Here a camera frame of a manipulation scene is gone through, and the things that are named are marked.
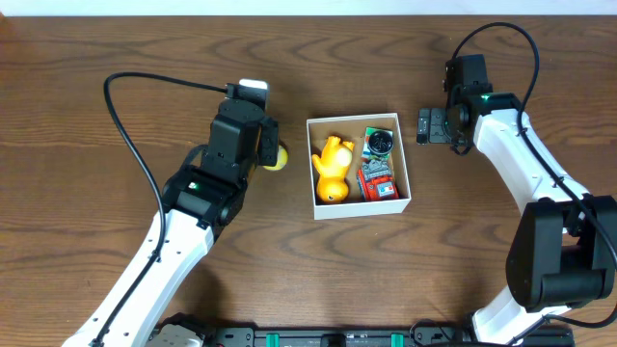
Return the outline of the white cardboard box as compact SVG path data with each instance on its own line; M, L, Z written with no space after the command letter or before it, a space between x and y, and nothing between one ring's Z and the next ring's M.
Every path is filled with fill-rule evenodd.
M366 127L375 127L393 132L394 147L386 161L393 173L398 200L365 201L362 198L357 180L357 172L362 162L362 148ZM308 158L313 180L313 207L316 220L360 217L370 215L401 213L412 199L405 160L403 142L398 117L395 113L362 116L332 117L310 119L307 121ZM349 186L348 197L340 203L325 203L317 197L316 185L319 173L312 166L312 154L320 155L329 136L337 136L342 141L355 144L353 161L345 177Z

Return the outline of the colourful puzzle cube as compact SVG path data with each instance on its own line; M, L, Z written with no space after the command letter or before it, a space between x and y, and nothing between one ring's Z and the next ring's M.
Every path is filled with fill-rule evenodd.
M368 141L369 135L376 130L386 130L386 129L375 128L375 127L366 127L365 129L363 148L362 148L362 158L365 160L372 160L372 159L387 160L389 159L389 154L386 156L376 156L376 155L371 154L367 147L367 141Z

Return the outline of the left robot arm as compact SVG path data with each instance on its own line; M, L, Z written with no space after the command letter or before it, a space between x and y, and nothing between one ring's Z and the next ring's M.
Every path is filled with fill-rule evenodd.
M109 294L67 346L145 346L176 290L244 203L253 172L276 164L279 127L267 83L226 86L207 144L154 189L147 236Z

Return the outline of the black round lid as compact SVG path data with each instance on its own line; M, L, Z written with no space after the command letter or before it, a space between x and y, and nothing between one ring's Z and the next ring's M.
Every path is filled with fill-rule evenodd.
M367 147L371 154L386 156L391 153L394 145L392 135L387 130L376 130L368 137Z

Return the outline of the yellow grey striped ball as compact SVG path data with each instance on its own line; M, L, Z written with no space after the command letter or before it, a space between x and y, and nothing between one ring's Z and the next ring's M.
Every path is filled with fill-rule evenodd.
M288 162L288 152L284 146L279 145L277 162L274 166L264 166L264 169L271 172L282 170Z

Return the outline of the orange rubber animal toy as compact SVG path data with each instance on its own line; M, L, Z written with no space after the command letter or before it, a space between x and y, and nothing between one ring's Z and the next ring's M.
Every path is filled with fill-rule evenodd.
M321 154L312 154L312 166L319 173L316 194L325 203L340 203L349 194L345 177L353 161L355 144L329 136Z

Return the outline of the red toy truck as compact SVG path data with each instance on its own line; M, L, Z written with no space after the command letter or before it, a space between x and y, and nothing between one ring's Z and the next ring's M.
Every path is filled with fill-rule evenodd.
M389 164L383 160L362 162L357 180L365 201L398 200L399 194Z

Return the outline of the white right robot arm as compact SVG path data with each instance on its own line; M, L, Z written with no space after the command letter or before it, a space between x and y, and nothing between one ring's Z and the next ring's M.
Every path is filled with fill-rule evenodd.
M445 65L444 108L423 109L417 139L485 154L522 211L506 287L464 326L422 320L409 330L258 331L257 346L570 346L571 309L607 297L616 273L616 202L591 195L535 134L526 102L497 93L480 55Z

